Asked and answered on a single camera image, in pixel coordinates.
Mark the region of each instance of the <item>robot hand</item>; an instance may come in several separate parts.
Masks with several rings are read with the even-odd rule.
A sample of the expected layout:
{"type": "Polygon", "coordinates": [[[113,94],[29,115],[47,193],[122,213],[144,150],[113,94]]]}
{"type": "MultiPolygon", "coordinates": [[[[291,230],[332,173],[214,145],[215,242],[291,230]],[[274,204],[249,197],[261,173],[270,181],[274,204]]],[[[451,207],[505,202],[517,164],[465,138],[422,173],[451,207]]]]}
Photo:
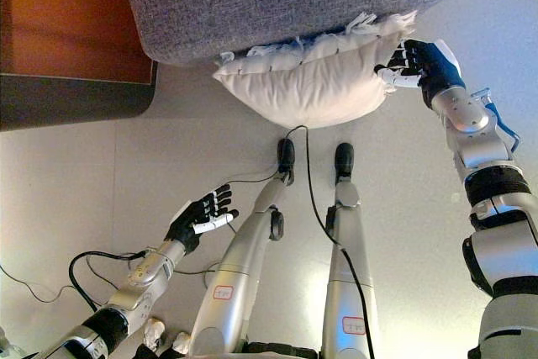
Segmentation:
{"type": "Polygon", "coordinates": [[[452,86],[465,88],[460,65],[443,40],[434,43],[402,40],[388,66],[377,65],[375,72],[395,86],[421,87],[429,108],[438,92],[452,86]]]}
{"type": "Polygon", "coordinates": [[[223,185],[198,201],[188,201],[174,216],[165,240],[178,240],[185,246],[185,254],[192,252],[200,243],[200,235],[228,224],[239,216],[237,210],[226,208],[232,192],[223,185]]]}

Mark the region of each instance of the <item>humanoid robot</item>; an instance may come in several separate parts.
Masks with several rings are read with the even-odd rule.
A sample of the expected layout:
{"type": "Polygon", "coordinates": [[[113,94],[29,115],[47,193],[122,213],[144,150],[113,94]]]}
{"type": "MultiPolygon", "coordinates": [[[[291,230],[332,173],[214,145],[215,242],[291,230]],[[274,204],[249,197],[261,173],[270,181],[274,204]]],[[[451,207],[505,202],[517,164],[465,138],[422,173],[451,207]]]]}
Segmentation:
{"type": "MultiPolygon", "coordinates": [[[[439,115],[446,129],[472,206],[475,232],[463,241],[463,255],[472,281],[492,300],[483,314],[478,346],[468,357],[538,357],[538,201],[514,162],[519,138],[504,125],[488,92],[467,92],[458,62],[442,41],[405,40],[388,66],[377,66],[376,73],[386,82],[422,90],[426,107],[439,115]],[[503,132],[514,138],[513,146],[507,145],[503,132]]],[[[280,140],[277,159],[277,172],[261,191],[208,287],[189,356],[241,359],[264,351],[312,359],[318,355],[310,349],[246,340],[267,243],[283,234],[278,203],[293,184],[294,149],[288,137],[280,140]]],[[[376,305],[352,168],[352,146],[339,145],[335,203],[325,224],[313,204],[334,244],[319,353],[323,359],[375,357],[376,305]]],[[[187,203],[171,222],[162,245],[145,255],[107,304],[35,359],[106,359],[144,324],[166,291],[174,267],[196,249],[200,234],[237,216],[227,208],[231,196],[227,185],[187,203]]]]}

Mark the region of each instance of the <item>wire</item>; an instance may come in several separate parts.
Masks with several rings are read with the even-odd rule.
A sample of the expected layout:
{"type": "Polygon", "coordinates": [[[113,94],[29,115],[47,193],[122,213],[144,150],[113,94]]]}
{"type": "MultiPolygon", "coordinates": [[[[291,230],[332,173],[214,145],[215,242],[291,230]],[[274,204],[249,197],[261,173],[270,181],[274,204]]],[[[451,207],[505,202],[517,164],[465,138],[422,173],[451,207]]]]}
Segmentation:
{"type": "Polygon", "coordinates": [[[208,286],[208,273],[216,272],[216,271],[212,271],[211,268],[214,267],[215,265],[218,265],[219,263],[220,263],[220,261],[216,261],[213,264],[211,264],[208,267],[208,270],[203,274],[203,285],[205,286],[206,289],[209,288],[209,286],[208,286]]]}
{"type": "Polygon", "coordinates": [[[2,267],[2,264],[0,264],[0,270],[2,270],[2,272],[4,273],[4,275],[6,277],[8,277],[9,279],[11,279],[12,281],[15,281],[16,283],[21,283],[23,284],[26,288],[28,288],[28,290],[30,291],[30,293],[32,293],[32,296],[35,297],[36,300],[40,301],[41,303],[46,303],[46,304],[49,304],[49,303],[54,303],[56,300],[58,300],[61,296],[61,293],[64,291],[64,289],[68,289],[68,288],[71,288],[71,289],[74,289],[73,286],[71,285],[65,285],[65,286],[62,286],[60,288],[60,291],[58,291],[58,293],[56,294],[56,296],[51,299],[51,300],[44,300],[42,298],[40,298],[35,292],[34,290],[30,287],[30,285],[25,282],[25,281],[21,281],[20,279],[17,279],[16,277],[10,275],[3,267],[2,267]]]}
{"type": "Polygon", "coordinates": [[[187,271],[174,271],[175,273],[181,273],[182,275],[202,275],[206,272],[214,272],[210,271],[209,269],[204,269],[203,271],[196,271],[196,272],[187,272],[187,271]]]}
{"type": "Polygon", "coordinates": [[[270,180],[271,178],[276,176],[277,173],[278,173],[278,169],[275,172],[273,172],[269,177],[262,178],[261,180],[233,180],[233,181],[225,182],[224,185],[226,185],[226,184],[234,184],[234,183],[237,183],[237,182],[243,182],[243,183],[247,183],[247,184],[254,184],[256,182],[264,182],[264,181],[270,180]]]}
{"type": "Polygon", "coordinates": [[[104,276],[98,274],[97,272],[95,272],[95,270],[92,267],[92,264],[90,264],[90,256],[86,256],[86,264],[87,264],[87,267],[90,268],[90,271],[92,271],[93,275],[95,275],[99,279],[104,280],[106,283],[108,283],[114,289],[118,290],[118,287],[116,285],[114,285],[114,283],[112,281],[108,280],[106,277],[104,277],[104,276]]]}
{"type": "Polygon", "coordinates": [[[231,228],[231,230],[232,230],[232,231],[234,232],[234,234],[236,235],[236,234],[237,234],[237,230],[234,229],[234,226],[232,226],[232,224],[231,224],[230,222],[227,222],[226,224],[228,225],[228,227],[231,228]]]}
{"type": "Polygon", "coordinates": [[[112,258],[112,259],[118,260],[118,261],[133,261],[133,260],[135,260],[137,258],[141,258],[141,257],[145,256],[145,253],[146,253],[146,251],[140,251],[140,252],[137,252],[136,254],[133,254],[133,255],[130,255],[130,256],[116,256],[115,254],[109,254],[107,252],[102,252],[102,251],[86,251],[86,252],[83,252],[83,253],[79,254],[78,256],[76,256],[75,258],[73,258],[71,260],[71,263],[69,264],[69,279],[71,280],[71,283],[73,284],[73,287],[76,289],[77,292],[79,292],[79,294],[82,296],[82,298],[84,300],[86,300],[86,303],[90,306],[90,308],[93,311],[98,311],[98,308],[96,307],[96,305],[94,304],[92,299],[84,291],[84,289],[81,287],[81,285],[79,285],[78,281],[75,278],[75,273],[74,273],[73,270],[74,270],[76,262],[78,260],[80,260],[81,258],[83,258],[84,256],[104,256],[106,258],[112,258]]]}
{"type": "Polygon", "coordinates": [[[344,255],[345,260],[347,261],[347,265],[349,266],[351,270],[351,275],[353,276],[353,280],[355,281],[356,288],[359,291],[359,295],[361,296],[361,303],[362,303],[362,313],[364,317],[364,326],[366,329],[367,334],[367,341],[368,341],[368,351],[370,352],[370,358],[375,359],[374,351],[373,351],[373,344],[372,344],[372,336],[370,335],[370,325],[368,323],[368,314],[367,314],[367,302],[364,296],[364,292],[362,291],[361,283],[359,282],[359,278],[356,275],[355,268],[353,267],[353,262],[351,262],[351,258],[345,248],[336,241],[330,234],[327,228],[324,226],[321,218],[319,217],[318,209],[316,207],[316,202],[314,199],[314,190],[312,188],[312,177],[310,175],[310,151],[309,151],[309,128],[300,125],[297,128],[292,129],[288,134],[290,135],[294,130],[304,128],[306,130],[306,167],[307,167],[307,173],[309,177],[309,191],[310,191],[310,201],[312,202],[312,209],[314,210],[316,219],[318,220],[319,225],[321,226],[321,229],[324,231],[325,235],[333,242],[333,244],[337,245],[344,255]]]}
{"type": "Polygon", "coordinates": [[[210,264],[203,271],[188,272],[188,271],[174,270],[174,272],[179,273],[181,275],[202,275],[203,274],[203,285],[207,289],[208,288],[207,275],[208,275],[209,272],[216,272],[215,270],[213,270],[211,268],[214,267],[215,265],[218,265],[219,263],[220,263],[220,261],[213,262],[212,264],[210,264]]]}

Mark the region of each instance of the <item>red label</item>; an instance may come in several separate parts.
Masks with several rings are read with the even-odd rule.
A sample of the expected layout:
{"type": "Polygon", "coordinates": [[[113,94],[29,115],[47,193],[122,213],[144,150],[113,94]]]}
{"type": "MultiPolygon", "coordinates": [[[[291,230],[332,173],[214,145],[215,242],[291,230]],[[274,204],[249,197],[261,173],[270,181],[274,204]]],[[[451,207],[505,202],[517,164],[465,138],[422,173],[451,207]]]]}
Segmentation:
{"type": "Polygon", "coordinates": [[[344,317],[342,319],[342,330],[345,334],[365,335],[367,332],[362,317],[344,317]]]}
{"type": "Polygon", "coordinates": [[[216,300],[230,300],[234,295],[233,286],[218,285],[213,291],[213,298],[216,300]]]}

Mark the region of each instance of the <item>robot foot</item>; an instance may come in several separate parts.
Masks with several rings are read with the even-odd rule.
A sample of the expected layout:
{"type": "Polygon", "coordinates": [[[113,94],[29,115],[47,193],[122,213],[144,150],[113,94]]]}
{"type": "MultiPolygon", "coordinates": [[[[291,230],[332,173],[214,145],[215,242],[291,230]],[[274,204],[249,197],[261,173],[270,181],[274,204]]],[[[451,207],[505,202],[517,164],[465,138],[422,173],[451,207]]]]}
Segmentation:
{"type": "Polygon", "coordinates": [[[287,173],[287,184],[293,184],[293,164],[295,163],[295,147],[290,139],[280,139],[277,150],[278,172],[287,173]]]}
{"type": "Polygon", "coordinates": [[[336,183],[344,178],[351,179],[353,171],[353,145],[340,143],[335,153],[336,183]]]}

